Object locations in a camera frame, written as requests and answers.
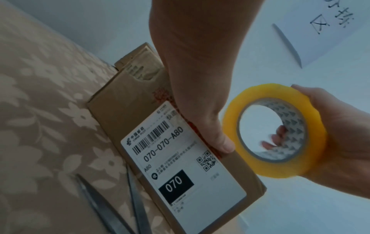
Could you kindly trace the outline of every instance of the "qr code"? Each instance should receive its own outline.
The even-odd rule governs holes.
[[[217,163],[216,158],[208,150],[197,158],[197,162],[206,172]]]

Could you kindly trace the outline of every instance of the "black circular icon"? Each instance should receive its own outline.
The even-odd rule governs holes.
[[[152,177],[154,180],[158,179],[158,175],[157,175],[157,173],[153,173],[153,174],[151,175],[151,177]]]

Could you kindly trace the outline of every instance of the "black rectangle with white number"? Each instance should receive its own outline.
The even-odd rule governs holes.
[[[179,171],[169,181],[167,181],[159,191],[169,204],[176,201],[181,195],[193,186],[193,182],[185,174],[184,170]]]

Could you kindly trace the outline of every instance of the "metal blade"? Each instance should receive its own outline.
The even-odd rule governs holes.
[[[138,227],[139,234],[151,234],[152,232],[148,216],[146,215],[141,195],[139,194],[135,185],[134,174],[128,165],[126,165],[126,167],[127,167],[128,185],[130,187],[131,193],[131,202],[135,213],[136,224]]]
[[[93,186],[79,174],[76,175],[76,179],[82,193],[111,234],[135,234],[118,212]]]

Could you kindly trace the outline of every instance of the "tape core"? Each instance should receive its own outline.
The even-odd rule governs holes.
[[[253,105],[265,106],[273,110],[288,130],[281,146],[263,152],[253,152],[244,143],[240,134],[242,115]],[[278,98],[261,98],[249,103],[240,113],[237,121],[237,135],[245,150],[258,160],[270,163],[283,163],[300,155],[307,143],[307,126],[302,113],[293,105]]]

